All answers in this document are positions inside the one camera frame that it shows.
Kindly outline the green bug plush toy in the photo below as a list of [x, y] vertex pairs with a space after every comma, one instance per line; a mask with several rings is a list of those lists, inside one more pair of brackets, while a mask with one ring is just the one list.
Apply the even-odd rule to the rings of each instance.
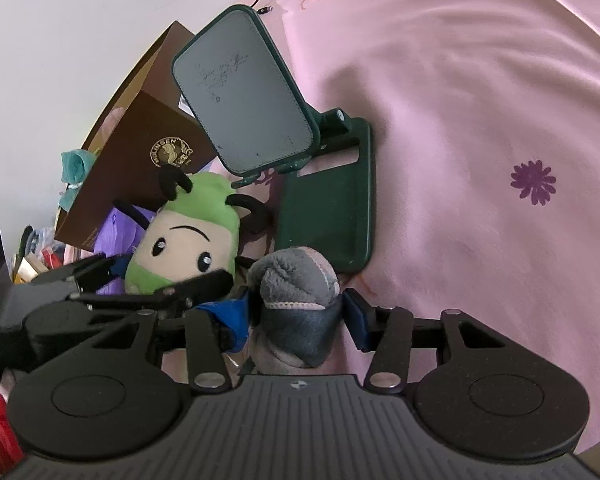
[[164, 165], [158, 183], [166, 202], [152, 219], [125, 200], [114, 201], [144, 230], [126, 267], [128, 294], [149, 295], [219, 270], [234, 275], [242, 234], [260, 235], [273, 224], [265, 203], [236, 192], [220, 174]]

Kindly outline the grey sock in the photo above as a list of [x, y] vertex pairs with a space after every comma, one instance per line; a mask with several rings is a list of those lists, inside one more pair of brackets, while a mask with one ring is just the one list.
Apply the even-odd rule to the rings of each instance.
[[247, 274], [249, 354], [267, 375], [305, 375], [332, 352], [341, 320], [340, 284], [328, 260], [311, 247], [279, 249]]

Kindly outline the stack of books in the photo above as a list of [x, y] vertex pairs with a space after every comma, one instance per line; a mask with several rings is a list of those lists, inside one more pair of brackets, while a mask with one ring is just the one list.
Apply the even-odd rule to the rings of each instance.
[[12, 259], [10, 277], [15, 284], [30, 283], [40, 274], [74, 263], [81, 257], [80, 248], [56, 240], [52, 226], [39, 229], [26, 226]]

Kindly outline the purple tissue pack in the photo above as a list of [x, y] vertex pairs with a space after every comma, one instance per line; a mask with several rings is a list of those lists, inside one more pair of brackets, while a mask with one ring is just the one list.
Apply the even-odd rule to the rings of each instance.
[[[136, 207], [136, 210], [149, 221], [156, 215], [155, 212], [148, 209]], [[94, 252], [102, 252], [107, 257], [133, 255], [144, 234], [145, 229], [138, 226], [133, 219], [129, 218], [119, 209], [112, 208], [95, 238]], [[99, 289], [98, 294], [123, 294], [124, 272], [122, 271], [122, 278], [115, 278], [112, 282]]]

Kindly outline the teal cloth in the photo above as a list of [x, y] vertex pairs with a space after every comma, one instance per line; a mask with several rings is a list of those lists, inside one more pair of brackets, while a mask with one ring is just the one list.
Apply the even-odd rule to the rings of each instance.
[[87, 150], [72, 150], [61, 154], [61, 182], [66, 186], [65, 191], [60, 194], [59, 208], [68, 212], [88, 173], [94, 166], [97, 156]]

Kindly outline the brown cardboard box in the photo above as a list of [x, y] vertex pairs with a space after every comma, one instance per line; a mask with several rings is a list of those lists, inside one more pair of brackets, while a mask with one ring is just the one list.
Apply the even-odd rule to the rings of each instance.
[[193, 36], [178, 22], [169, 25], [96, 119], [82, 145], [96, 160], [71, 208], [58, 212], [55, 234], [61, 242], [91, 250], [115, 200], [150, 211], [161, 207], [161, 165], [192, 174], [215, 158], [197, 119], [181, 109], [171, 72], [174, 56]]

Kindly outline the dark green phone stand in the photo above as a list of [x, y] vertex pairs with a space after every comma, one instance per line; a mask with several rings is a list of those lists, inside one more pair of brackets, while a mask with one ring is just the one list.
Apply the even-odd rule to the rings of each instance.
[[173, 59], [172, 75], [242, 188], [284, 178], [275, 246], [310, 246], [343, 274], [370, 261], [375, 167], [370, 123], [303, 99], [260, 16], [234, 4]]

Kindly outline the pink floral bedsheet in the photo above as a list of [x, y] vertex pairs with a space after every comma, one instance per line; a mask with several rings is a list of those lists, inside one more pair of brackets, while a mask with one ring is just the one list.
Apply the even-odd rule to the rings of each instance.
[[373, 127], [352, 286], [460, 309], [568, 370], [600, 440], [600, 0], [274, 0], [306, 99]]

